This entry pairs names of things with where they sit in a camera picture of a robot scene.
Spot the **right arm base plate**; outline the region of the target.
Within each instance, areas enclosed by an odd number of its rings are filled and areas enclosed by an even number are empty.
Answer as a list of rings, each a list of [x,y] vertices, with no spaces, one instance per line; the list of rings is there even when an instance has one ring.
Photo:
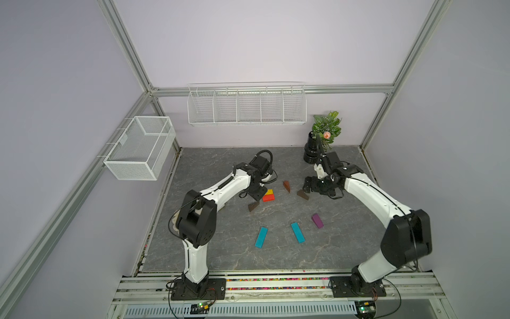
[[[332,276],[328,288],[334,298],[378,298],[385,297],[386,290],[381,280],[366,283],[358,276]]]

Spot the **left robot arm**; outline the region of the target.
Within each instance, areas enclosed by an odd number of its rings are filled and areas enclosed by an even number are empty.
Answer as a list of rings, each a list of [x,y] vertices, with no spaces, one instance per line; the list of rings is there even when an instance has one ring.
[[[256,203],[268,192],[269,183],[278,179],[272,167],[271,151],[261,150],[248,163],[238,163],[220,182],[202,191],[190,190],[170,222],[182,240],[185,252],[185,269],[182,281],[195,294],[206,290],[209,269],[207,246],[216,231],[218,212],[235,195],[251,196]]]

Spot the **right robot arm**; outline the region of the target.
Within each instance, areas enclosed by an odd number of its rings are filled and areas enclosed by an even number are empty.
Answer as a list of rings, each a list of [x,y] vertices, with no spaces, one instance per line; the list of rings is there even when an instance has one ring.
[[[380,287],[383,278],[408,263],[418,263],[432,253],[432,232],[427,212],[398,202],[376,185],[355,164],[327,153],[319,134],[309,133],[304,161],[313,165],[315,175],[307,177],[302,191],[338,199],[337,191],[349,193],[363,203],[385,227],[379,250],[351,271],[346,287],[364,296]]]

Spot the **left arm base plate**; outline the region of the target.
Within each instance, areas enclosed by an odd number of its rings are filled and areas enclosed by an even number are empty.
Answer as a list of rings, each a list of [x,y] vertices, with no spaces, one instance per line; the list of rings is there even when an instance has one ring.
[[[170,288],[171,300],[224,300],[227,281],[223,278],[206,278],[200,283],[189,279],[177,279]]]

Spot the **dark wooden wedge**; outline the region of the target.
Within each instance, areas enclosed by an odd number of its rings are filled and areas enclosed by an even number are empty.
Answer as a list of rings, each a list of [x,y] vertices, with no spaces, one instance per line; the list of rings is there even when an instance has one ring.
[[[309,195],[304,190],[297,191],[297,196],[301,197],[302,199],[309,200]]]
[[[253,212],[258,206],[260,205],[260,202],[254,202],[248,205],[248,211]]]

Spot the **reddish brown wooden wedge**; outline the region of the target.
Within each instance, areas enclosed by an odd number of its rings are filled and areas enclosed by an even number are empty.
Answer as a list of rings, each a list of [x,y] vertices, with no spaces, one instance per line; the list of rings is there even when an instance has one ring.
[[[286,189],[286,191],[287,191],[288,193],[290,193],[290,192],[291,192],[291,187],[290,187],[290,183],[289,183],[289,181],[287,181],[287,180],[283,181],[283,186],[284,186],[284,188]]]

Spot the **red rectangular block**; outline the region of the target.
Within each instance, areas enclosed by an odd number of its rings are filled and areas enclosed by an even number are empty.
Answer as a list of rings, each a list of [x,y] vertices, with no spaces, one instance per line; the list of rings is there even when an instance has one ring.
[[[275,200],[275,195],[274,194],[266,194],[262,197],[262,201],[263,202],[271,202]]]

